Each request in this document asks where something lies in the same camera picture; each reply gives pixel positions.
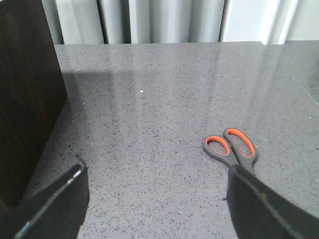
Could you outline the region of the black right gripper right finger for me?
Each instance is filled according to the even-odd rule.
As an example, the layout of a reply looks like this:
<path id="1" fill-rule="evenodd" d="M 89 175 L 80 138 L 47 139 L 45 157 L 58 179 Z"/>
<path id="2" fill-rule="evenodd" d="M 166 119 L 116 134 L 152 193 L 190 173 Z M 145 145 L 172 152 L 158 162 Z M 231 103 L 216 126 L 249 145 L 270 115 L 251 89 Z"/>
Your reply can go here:
<path id="1" fill-rule="evenodd" d="M 228 172 L 226 196 L 240 239 L 317 239 L 319 220 L 297 207 L 240 165 Z"/>

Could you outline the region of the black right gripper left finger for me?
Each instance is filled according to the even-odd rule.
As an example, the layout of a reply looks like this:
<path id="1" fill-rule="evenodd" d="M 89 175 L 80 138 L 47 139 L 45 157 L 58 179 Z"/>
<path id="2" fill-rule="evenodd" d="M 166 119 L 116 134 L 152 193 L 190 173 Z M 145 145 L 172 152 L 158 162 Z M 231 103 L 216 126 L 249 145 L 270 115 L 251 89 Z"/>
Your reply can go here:
<path id="1" fill-rule="evenodd" d="M 0 217 L 2 239 L 75 239 L 89 203 L 85 161 L 77 163 L 38 194 Z"/>

